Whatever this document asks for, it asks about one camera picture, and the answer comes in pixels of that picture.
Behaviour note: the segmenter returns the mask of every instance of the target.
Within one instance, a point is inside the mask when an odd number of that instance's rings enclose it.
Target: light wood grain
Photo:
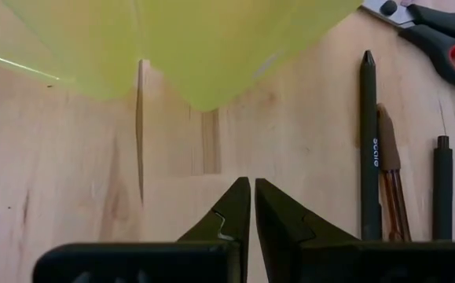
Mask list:
[[[455,11],[455,1],[418,3]],[[455,87],[396,30],[356,12],[214,112],[192,110],[144,62],[143,204],[134,92],[95,101],[0,69],[0,282],[29,281],[34,261],[66,242],[173,241],[241,175],[268,178],[358,236],[358,66],[367,49],[394,120],[411,232],[430,240],[440,134],[450,136],[455,168]],[[254,219],[249,281],[264,282]]]

